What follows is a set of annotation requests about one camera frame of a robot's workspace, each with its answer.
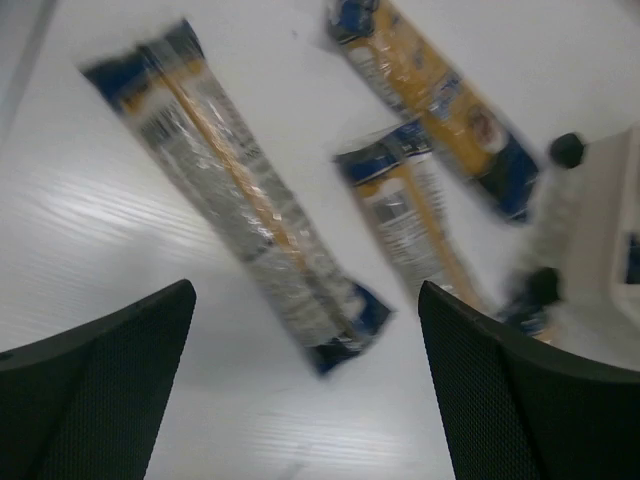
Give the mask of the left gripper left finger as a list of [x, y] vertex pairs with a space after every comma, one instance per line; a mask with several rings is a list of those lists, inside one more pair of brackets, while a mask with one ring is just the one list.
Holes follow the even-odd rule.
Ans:
[[144, 478], [195, 304], [183, 279], [2, 352], [2, 478]]

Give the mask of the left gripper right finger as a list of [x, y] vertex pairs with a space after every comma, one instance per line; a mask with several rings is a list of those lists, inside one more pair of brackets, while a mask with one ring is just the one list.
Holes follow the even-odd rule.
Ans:
[[418, 313], [456, 478], [638, 478], [638, 372], [527, 337], [432, 282]]

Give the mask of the spaghetti bag yellow front top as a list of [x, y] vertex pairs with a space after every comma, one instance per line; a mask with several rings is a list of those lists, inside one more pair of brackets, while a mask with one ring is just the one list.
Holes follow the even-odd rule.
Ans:
[[529, 218], [539, 169], [529, 149], [390, 1], [330, 1], [327, 30], [369, 87], [418, 119], [448, 167], [509, 222]]

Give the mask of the white two-tier shelf cart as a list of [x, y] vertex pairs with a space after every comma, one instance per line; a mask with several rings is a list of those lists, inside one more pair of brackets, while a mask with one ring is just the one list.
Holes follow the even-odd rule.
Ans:
[[639, 359], [639, 128], [549, 146], [550, 164], [518, 244], [499, 321]]

